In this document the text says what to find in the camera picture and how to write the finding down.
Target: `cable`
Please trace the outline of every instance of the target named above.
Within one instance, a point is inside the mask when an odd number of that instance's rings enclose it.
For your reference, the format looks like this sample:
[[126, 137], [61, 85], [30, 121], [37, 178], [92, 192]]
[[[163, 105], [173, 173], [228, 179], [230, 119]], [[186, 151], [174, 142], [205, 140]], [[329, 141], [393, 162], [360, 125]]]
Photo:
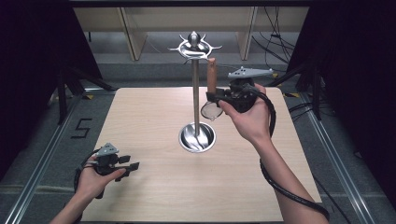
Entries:
[[318, 185], [323, 189], [323, 191], [329, 196], [329, 199], [332, 201], [334, 206], [337, 208], [337, 210], [341, 213], [341, 215], [344, 217], [347, 223], [351, 223], [347, 215], [344, 213], [344, 211], [341, 209], [341, 207], [338, 205], [338, 203], [335, 201], [335, 199], [330, 195], [329, 191], [327, 191], [324, 186], [320, 183], [320, 181], [312, 174], [314, 177], [314, 180], [318, 183]]
[[307, 207], [310, 207], [314, 210], [317, 210], [318, 212], [320, 212], [323, 216], [326, 217], [327, 220], [329, 220], [330, 218], [330, 214], [329, 212], [322, 206], [320, 206], [317, 203], [313, 203], [311, 201], [308, 201], [307, 199], [304, 199], [302, 197], [299, 197], [293, 193], [291, 193], [290, 191], [282, 188], [280, 185], [278, 185], [275, 180], [268, 174], [267, 170], [264, 167], [264, 164], [262, 164], [262, 160], [260, 160], [260, 167], [262, 168], [262, 174], [264, 175], [265, 179], [267, 180], [267, 182], [275, 189], [277, 190], [279, 193], [283, 194], [284, 196], [288, 197], [289, 199], [300, 203], [302, 205], [305, 205]]
[[297, 119], [299, 119], [302, 115], [308, 113], [308, 112], [311, 111], [311, 110], [312, 110], [312, 108], [309, 108], [309, 109], [305, 110], [303, 113], [301, 113], [301, 114], [299, 114], [299, 115], [296, 115], [296, 116], [294, 116], [294, 117], [291, 117], [291, 118], [293, 119], [293, 122], [297, 121]]
[[150, 45], [155, 51], [157, 51], [157, 52], [159, 52], [159, 53], [162, 54], [162, 52], [161, 52], [160, 50], [158, 50], [157, 48], [154, 47], [154, 45], [149, 41], [148, 38], [146, 38], [146, 41], [149, 43], [149, 45]]
[[275, 21], [275, 23], [272, 22], [271, 17], [270, 17], [270, 15], [269, 15], [269, 13], [268, 13], [266, 7], [264, 7], [264, 10], [265, 10], [265, 14], [267, 15], [267, 18], [268, 18], [269, 22], [271, 23], [272, 28], [273, 28], [273, 32], [271, 33], [271, 38], [270, 38], [270, 39], [272, 39], [272, 37], [277, 37], [277, 38], [279, 38], [280, 45], [282, 46], [283, 53], [285, 54], [286, 60], [287, 60], [288, 63], [289, 63], [288, 55], [289, 55], [289, 57], [290, 57], [290, 54], [289, 54], [289, 52], [287, 51], [285, 45], [283, 44], [284, 40], [282, 39], [282, 37], [281, 37], [281, 35], [280, 35], [280, 28], [279, 28], [279, 7], [275, 7], [275, 11], [276, 11], [276, 21]]
[[303, 103], [303, 104], [300, 104], [300, 105], [295, 105], [295, 106], [293, 106], [293, 107], [291, 107], [291, 108], [289, 109], [289, 112], [291, 113], [291, 112], [293, 112], [293, 111], [295, 111], [295, 110], [298, 110], [298, 109], [300, 109], [300, 108], [306, 107], [306, 106], [308, 106], [308, 105], [312, 105], [312, 103]]
[[232, 66], [232, 65], [228, 65], [228, 64], [223, 64], [223, 63], [216, 63], [216, 66], [219, 66], [219, 67], [230, 67], [230, 68], [233, 68], [233, 69], [236, 69], [236, 70], [239, 69], [238, 67], [235, 67], [235, 66]]
[[[260, 36], [261, 36], [263, 39], [265, 39], [267, 42], [270, 42], [271, 44], [278, 45], [278, 46], [282, 47], [281, 44], [278, 44], [278, 43], [276, 43], [276, 42], [274, 42], [274, 41], [272, 41], [272, 40], [269, 40], [267, 37], [265, 37], [265, 36], [262, 34], [262, 32], [259, 32], [259, 34], [260, 34]], [[287, 47], [287, 46], [285, 46], [285, 48], [286, 48], [286, 49], [294, 50], [293, 48]]]
[[75, 174], [75, 179], [74, 179], [74, 189], [75, 189], [75, 193], [77, 191], [77, 187], [78, 187], [78, 181], [79, 181], [79, 177], [81, 175], [82, 170], [85, 167], [85, 164], [87, 163], [87, 160], [96, 152], [98, 152], [100, 149], [96, 149], [93, 152], [91, 152], [85, 159], [84, 161], [82, 161], [81, 165], [76, 169], [76, 174]]
[[279, 55], [277, 55], [276, 53], [274, 53], [273, 51], [269, 50], [267, 47], [263, 46], [259, 41], [256, 40], [256, 38], [254, 36], [252, 36], [253, 40], [262, 48], [265, 50], [265, 52], [269, 52], [270, 54], [272, 54], [274, 57], [278, 58], [280, 61], [282, 61], [283, 63], [288, 63], [288, 61], [286, 61], [285, 59], [281, 58]]
[[244, 85], [244, 88], [242, 89], [242, 91], [248, 91], [248, 92], [256, 95], [257, 97], [260, 97], [267, 105], [268, 110], [270, 111], [269, 130], [270, 130], [270, 136], [272, 136], [274, 133], [275, 124], [276, 124], [276, 111], [275, 111], [275, 107], [272, 104], [271, 100], [267, 97], [267, 95], [265, 93], [260, 92], [258, 89], [256, 89], [255, 87], [252, 87], [249, 84]]

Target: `person's left hand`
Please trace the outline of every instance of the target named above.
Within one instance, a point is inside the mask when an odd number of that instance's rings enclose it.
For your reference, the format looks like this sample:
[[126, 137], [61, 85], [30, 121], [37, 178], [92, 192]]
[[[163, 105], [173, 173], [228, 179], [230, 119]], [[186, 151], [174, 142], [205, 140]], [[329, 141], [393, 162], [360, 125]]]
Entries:
[[[88, 161], [93, 161], [94, 159], [95, 157], [91, 157]], [[76, 195], [91, 201], [105, 189], [105, 186], [110, 181], [120, 177], [125, 171], [122, 168], [109, 175], [99, 175], [87, 164], [79, 177]]]

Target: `finger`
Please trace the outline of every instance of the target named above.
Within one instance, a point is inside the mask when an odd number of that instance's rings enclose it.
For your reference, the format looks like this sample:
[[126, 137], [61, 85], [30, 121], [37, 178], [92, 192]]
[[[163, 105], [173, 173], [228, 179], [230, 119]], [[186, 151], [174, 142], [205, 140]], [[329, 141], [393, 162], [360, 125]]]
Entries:
[[121, 169], [115, 170], [113, 173], [111, 173], [109, 175], [105, 175], [105, 178], [106, 178], [107, 182], [110, 182], [110, 181], [122, 176], [125, 172], [126, 172], [125, 168], [121, 168]]
[[265, 90], [265, 88], [264, 88], [264, 86], [262, 86], [262, 85], [260, 85], [260, 84], [257, 84], [257, 83], [254, 83], [254, 87], [256, 87], [257, 89], [259, 89], [259, 91], [260, 92], [262, 92], [262, 93], [266, 93], [266, 90]]
[[231, 118], [233, 118], [234, 116], [239, 114], [238, 111], [236, 111], [235, 108], [233, 108], [232, 105], [228, 104], [225, 101], [220, 100], [219, 101], [219, 105], [220, 105], [221, 109], [224, 110], [224, 112], [226, 114], [228, 114]]
[[88, 158], [88, 161], [94, 161], [94, 160], [96, 160], [96, 156], [91, 156]]

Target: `metal rod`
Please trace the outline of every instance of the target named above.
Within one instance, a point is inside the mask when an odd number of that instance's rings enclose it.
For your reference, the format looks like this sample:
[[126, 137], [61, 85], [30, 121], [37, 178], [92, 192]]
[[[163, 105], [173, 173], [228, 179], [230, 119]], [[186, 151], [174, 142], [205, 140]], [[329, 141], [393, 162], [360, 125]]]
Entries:
[[192, 97], [194, 100], [194, 125], [195, 125], [195, 136], [199, 135], [199, 73], [198, 73], [199, 61], [197, 59], [191, 60], [192, 68]]
[[64, 122], [58, 124], [58, 127], [55, 130], [55, 133], [51, 137], [49, 144], [41, 155], [40, 161], [37, 163], [35, 169], [33, 170], [32, 175], [30, 176], [28, 182], [23, 187], [23, 190], [18, 198], [18, 200], [12, 206], [6, 223], [20, 223], [23, 215], [26, 212], [27, 207], [29, 206], [30, 201], [32, 201], [33, 196], [35, 195], [35, 189], [40, 183], [41, 178], [43, 177], [45, 171], [47, 170], [50, 160], [55, 153], [55, 150], [59, 143], [62, 140], [62, 136], [67, 128], [67, 125], [70, 122], [70, 119], [77, 107], [78, 102], [81, 100], [81, 95], [78, 97], [73, 97], [70, 106], [68, 107], [69, 113], [65, 115]]
[[[306, 93], [301, 93], [303, 103], [309, 103], [309, 97]], [[355, 209], [356, 215], [358, 216], [361, 223], [372, 224], [375, 223], [374, 217], [371, 214], [367, 202], [364, 201], [361, 193], [359, 192], [358, 188], [356, 187], [355, 183], [352, 180], [347, 168], [345, 167], [343, 161], [341, 160], [337, 149], [335, 148], [334, 144], [330, 136], [327, 134], [326, 129], [324, 128], [321, 120], [315, 119], [315, 114], [311, 111], [308, 112], [309, 119], [311, 120], [312, 124], [314, 125], [315, 131], [318, 134], [318, 137], [324, 146], [324, 149], [329, 157], [330, 162], [334, 168], [334, 171], [337, 173], [338, 178], [341, 182], [341, 185], [344, 187], [346, 191], [346, 195], [349, 198], [353, 208]]]

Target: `metal pole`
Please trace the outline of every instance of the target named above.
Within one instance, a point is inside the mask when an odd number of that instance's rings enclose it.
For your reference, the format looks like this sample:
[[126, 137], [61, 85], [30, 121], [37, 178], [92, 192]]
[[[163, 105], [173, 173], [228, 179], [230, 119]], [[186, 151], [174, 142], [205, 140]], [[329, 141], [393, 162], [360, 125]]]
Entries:
[[195, 137], [199, 135], [199, 74], [198, 74], [199, 60], [191, 60], [192, 68], [192, 97], [194, 100], [194, 125], [195, 125]]

